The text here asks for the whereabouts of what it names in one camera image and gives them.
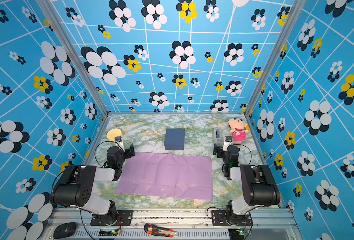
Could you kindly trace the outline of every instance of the pink plush doll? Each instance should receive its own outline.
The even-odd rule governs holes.
[[[233,139],[235,141],[243,141],[247,138],[246,133],[249,132],[249,130],[245,129],[246,126],[248,126],[248,124],[242,119],[229,119],[230,132],[233,133]]]

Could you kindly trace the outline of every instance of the blue wallpaper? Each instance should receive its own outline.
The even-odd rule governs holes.
[[[240,112],[293,0],[57,0],[112,112]]]
[[[0,239],[45,222],[28,204],[84,160],[103,118],[94,103],[38,4],[0,2]]]
[[[354,239],[354,0],[308,0],[249,115],[304,239]]]

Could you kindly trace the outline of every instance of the marble pattern table surface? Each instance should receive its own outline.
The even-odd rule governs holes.
[[[116,182],[95,183],[93,191],[105,199],[113,200],[117,208],[224,208],[229,200],[236,199],[242,194],[242,186],[238,181],[227,180],[221,171],[222,159],[214,156],[212,132],[214,127],[221,129],[223,135],[232,134],[228,120],[230,118],[245,119],[244,114],[112,114],[104,136],[101,140],[108,141],[106,133],[113,128],[122,130],[125,148],[133,143],[136,152],[170,153],[189,156],[208,156],[212,159],[213,201],[200,199],[181,199],[172,197],[142,196],[132,194],[116,194]],[[185,129],[184,150],[165,150],[164,138],[167,128]],[[251,133],[242,142],[252,153],[251,164],[263,164],[258,154]],[[112,146],[111,142],[101,144],[96,156],[103,164],[106,161],[106,152]],[[248,164],[250,152],[240,147],[239,162]]]

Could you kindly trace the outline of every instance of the purple paper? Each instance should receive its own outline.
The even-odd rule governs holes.
[[[211,159],[136,152],[126,160],[116,193],[213,201]]]

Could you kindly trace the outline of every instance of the yellow sponge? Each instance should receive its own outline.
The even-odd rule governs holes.
[[[118,128],[113,128],[112,130],[107,132],[106,137],[107,139],[109,139],[109,141],[114,142],[115,137],[122,137],[122,131]]]

